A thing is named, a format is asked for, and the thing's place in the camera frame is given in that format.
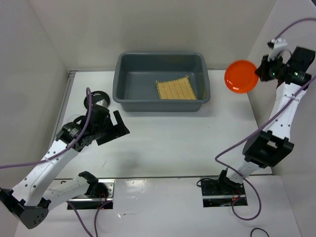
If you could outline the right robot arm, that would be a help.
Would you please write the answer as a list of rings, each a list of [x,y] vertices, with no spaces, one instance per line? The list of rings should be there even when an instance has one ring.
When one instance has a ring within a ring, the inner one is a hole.
[[[296,47],[287,63],[283,63],[282,50],[274,59],[263,56],[255,74],[261,81],[277,79],[276,101],[269,120],[250,137],[244,139],[244,162],[234,172],[221,171],[216,188],[222,194],[229,193],[243,184],[244,178],[257,170],[274,167],[293,148],[290,142],[291,125],[300,101],[306,94],[312,76],[307,69],[315,59],[313,50]]]

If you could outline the orange round plate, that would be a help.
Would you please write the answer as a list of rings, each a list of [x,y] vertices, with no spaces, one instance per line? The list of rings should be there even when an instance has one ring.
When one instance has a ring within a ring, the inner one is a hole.
[[[256,66],[247,60],[238,60],[229,65],[225,71],[224,81],[227,88],[234,93],[248,93],[258,83]]]

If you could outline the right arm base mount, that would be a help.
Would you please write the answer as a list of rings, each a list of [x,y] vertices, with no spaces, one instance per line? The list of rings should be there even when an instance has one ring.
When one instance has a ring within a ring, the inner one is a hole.
[[[220,188],[217,180],[201,178],[196,185],[201,188],[203,207],[230,207],[234,201],[235,206],[247,206],[245,189],[243,185],[237,188]]]

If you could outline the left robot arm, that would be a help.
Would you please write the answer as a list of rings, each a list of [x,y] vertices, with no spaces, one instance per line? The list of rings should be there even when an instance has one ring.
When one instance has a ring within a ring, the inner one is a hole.
[[[84,116],[63,125],[41,163],[19,184],[1,190],[0,201],[27,229],[37,227],[52,209],[77,196],[107,198],[107,186],[88,171],[54,188],[50,185],[94,141],[100,146],[130,133],[119,111],[114,111],[114,117],[117,124],[107,108],[93,105]]]

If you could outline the woven bamboo mat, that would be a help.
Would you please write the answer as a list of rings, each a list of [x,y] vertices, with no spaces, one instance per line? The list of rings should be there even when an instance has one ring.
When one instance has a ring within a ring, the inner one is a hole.
[[[197,100],[189,76],[171,81],[156,81],[156,87],[159,99],[162,100]]]

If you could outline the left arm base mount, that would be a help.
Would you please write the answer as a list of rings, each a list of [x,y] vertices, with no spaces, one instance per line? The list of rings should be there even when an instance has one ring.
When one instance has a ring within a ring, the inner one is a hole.
[[[77,210],[113,209],[115,179],[100,179],[105,189],[99,189],[93,196],[79,195],[69,200]]]

